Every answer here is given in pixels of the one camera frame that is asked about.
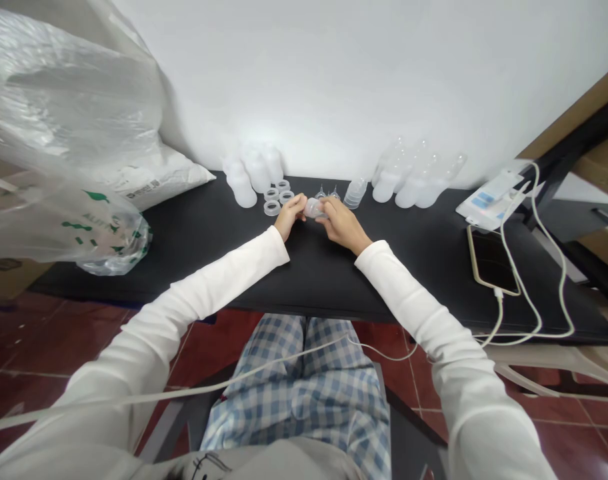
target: sleeve cuff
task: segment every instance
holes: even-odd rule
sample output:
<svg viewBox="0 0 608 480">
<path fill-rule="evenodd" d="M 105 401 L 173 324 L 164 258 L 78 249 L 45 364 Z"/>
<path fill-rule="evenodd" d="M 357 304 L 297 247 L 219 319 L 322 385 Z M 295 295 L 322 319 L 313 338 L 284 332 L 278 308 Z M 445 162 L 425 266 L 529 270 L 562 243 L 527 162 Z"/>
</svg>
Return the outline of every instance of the sleeve cuff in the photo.
<svg viewBox="0 0 608 480">
<path fill-rule="evenodd" d="M 376 242 L 373 242 L 368 247 L 366 247 L 362 251 L 362 253 L 359 254 L 359 257 L 355 260 L 354 265 L 358 269 L 363 270 L 363 268 L 366 266 L 366 264 L 371 258 L 376 256 L 380 252 L 390 250 L 391 248 L 389 247 L 389 244 L 386 242 L 386 240 L 378 240 Z"/>
<path fill-rule="evenodd" d="M 275 245 L 275 254 L 279 261 L 278 265 L 284 265 L 291 261 L 289 253 L 286 251 L 286 245 L 284 244 L 284 240 L 282 240 L 282 236 L 279 234 L 274 225 L 271 225 L 266 233 L 271 238 L 273 244 Z"/>
</svg>

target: plastic bag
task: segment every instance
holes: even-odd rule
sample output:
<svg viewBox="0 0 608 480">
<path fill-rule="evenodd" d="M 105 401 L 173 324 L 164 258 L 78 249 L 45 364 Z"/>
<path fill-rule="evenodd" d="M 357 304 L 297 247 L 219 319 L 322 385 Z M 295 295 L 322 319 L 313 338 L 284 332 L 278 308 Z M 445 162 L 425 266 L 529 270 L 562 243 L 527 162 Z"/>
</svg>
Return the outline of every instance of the plastic bag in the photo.
<svg viewBox="0 0 608 480">
<path fill-rule="evenodd" d="M 117 179 L 116 191 L 127 197 L 139 191 L 142 209 L 215 178 L 160 142 L 164 96 L 157 64 L 110 3 L 42 0 L 9 7 L 53 18 L 69 31 L 0 9 L 0 130 L 109 187 Z M 85 23 L 103 35 L 76 36 L 90 36 Z M 183 161 L 172 165 L 171 156 Z M 151 182 L 166 187 L 153 194 Z"/>
<path fill-rule="evenodd" d="M 152 239 L 142 214 L 78 173 L 27 168 L 34 156 L 0 135 L 0 258 L 74 261 L 94 275 L 130 271 Z"/>
</svg>

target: white long sleeve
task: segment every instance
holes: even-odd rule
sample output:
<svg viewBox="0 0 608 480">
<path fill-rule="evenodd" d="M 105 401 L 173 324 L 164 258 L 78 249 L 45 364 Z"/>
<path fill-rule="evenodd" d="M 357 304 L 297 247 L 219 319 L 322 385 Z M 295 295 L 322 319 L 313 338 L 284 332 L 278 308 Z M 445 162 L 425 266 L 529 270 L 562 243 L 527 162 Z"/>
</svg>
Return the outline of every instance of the white long sleeve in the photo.
<svg viewBox="0 0 608 480">
<path fill-rule="evenodd" d="M 122 327 L 97 360 L 75 372 L 55 404 L 162 391 L 169 363 L 187 326 L 220 310 L 288 261 L 279 232 L 270 227 L 221 259 L 173 283 Z M 38 421 L 0 454 L 0 477 L 100 478 L 115 469 L 137 469 L 139 460 L 129 452 L 134 450 L 154 407 L 151 403 L 98 407 Z"/>
<path fill-rule="evenodd" d="M 413 278 L 385 241 L 366 248 L 355 266 L 435 360 L 433 382 L 449 428 L 451 477 L 554 479 L 533 422 L 506 394 L 471 331 Z"/>
</svg>

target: red tile floor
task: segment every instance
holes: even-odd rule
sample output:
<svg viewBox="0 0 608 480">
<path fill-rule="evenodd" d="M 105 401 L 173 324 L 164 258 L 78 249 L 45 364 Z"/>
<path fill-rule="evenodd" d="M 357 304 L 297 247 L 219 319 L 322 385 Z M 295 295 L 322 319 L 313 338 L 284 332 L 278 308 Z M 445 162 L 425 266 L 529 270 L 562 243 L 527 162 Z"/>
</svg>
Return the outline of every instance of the red tile floor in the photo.
<svg viewBox="0 0 608 480">
<path fill-rule="evenodd" d="M 48 407 L 63 392 L 70 375 L 97 354 L 135 314 L 94 303 L 62 301 L 24 293 L 11 312 L 0 312 L 0 417 Z M 171 364 L 168 389 L 199 383 L 234 363 L 260 313 L 224 310 L 215 325 L 194 323 Z M 355 330 L 389 356 L 402 357 L 413 347 L 402 328 L 356 322 Z M 391 362 L 367 350 L 380 362 L 389 388 L 445 439 L 448 437 L 440 400 L 433 388 L 431 365 L 420 349 L 408 361 Z M 530 369 L 524 374 L 548 385 L 557 371 Z M 608 479 L 608 403 L 530 397 L 507 383 L 507 390 L 531 416 L 542 447 L 560 479 Z M 140 448 L 165 405 L 158 405 Z M 27 430 L 0 431 L 0 452 Z M 187 449 L 184 435 L 176 454 Z"/>
</svg>

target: gold phone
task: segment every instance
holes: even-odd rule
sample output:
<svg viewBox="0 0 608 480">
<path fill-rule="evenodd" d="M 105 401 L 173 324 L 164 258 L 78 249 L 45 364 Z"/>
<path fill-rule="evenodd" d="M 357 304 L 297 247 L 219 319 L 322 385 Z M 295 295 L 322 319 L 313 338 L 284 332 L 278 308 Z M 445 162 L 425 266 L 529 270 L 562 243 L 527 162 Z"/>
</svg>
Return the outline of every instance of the gold phone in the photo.
<svg viewBox="0 0 608 480">
<path fill-rule="evenodd" d="M 469 225 L 466 228 L 475 281 L 489 288 L 499 288 L 506 295 L 521 294 L 502 236 L 495 231 Z"/>
</svg>

